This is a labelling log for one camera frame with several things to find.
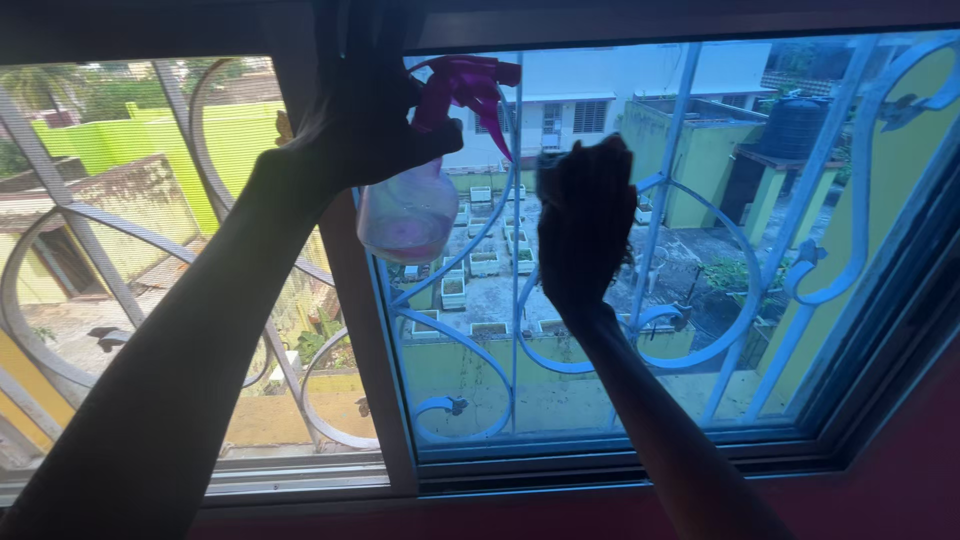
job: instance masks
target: spray bottle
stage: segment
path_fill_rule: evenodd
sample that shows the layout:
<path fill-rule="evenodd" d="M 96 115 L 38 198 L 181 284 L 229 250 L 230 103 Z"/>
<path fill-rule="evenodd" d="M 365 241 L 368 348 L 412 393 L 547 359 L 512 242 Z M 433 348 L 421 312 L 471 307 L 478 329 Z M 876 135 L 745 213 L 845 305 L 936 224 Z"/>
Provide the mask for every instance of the spray bottle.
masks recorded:
<path fill-rule="evenodd" d="M 411 125 L 429 132 L 441 126 L 450 105 L 476 112 L 480 125 L 510 159 L 497 120 L 497 85 L 516 86 L 520 66 L 495 58 L 451 55 L 424 61 L 433 69 L 420 95 Z M 460 199 L 441 170 L 442 158 L 403 171 L 364 188 L 357 216 L 357 237 L 374 255 L 392 262 L 425 264 L 443 252 Z"/>

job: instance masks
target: black water tank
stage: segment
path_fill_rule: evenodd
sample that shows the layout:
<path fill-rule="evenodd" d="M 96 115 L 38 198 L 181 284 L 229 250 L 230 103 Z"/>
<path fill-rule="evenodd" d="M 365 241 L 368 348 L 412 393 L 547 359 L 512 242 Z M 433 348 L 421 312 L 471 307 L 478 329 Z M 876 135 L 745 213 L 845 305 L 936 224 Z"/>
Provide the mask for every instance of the black water tank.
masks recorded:
<path fill-rule="evenodd" d="M 770 110 L 758 151 L 771 158 L 805 160 L 810 157 L 820 128 L 827 119 L 826 99 L 781 98 Z"/>

